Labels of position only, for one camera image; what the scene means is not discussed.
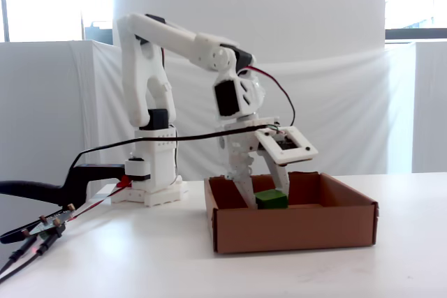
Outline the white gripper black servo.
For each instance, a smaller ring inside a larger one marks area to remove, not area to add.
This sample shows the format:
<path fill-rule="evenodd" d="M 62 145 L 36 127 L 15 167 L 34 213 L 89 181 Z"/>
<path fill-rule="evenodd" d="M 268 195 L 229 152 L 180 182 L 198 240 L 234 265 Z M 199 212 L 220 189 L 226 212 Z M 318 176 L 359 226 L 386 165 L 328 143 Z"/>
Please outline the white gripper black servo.
<path fill-rule="evenodd" d="M 256 209 L 251 179 L 254 159 L 250 153 L 259 153 L 264 158 L 272 176 L 275 189 L 289 195 L 290 181 L 285 166 L 273 159 L 280 154 L 280 125 L 277 117 L 260 117 L 252 114 L 227 122 L 221 127 L 223 135 L 217 140 L 219 154 L 228 159 L 226 179 L 231 180 L 248 208 Z"/>

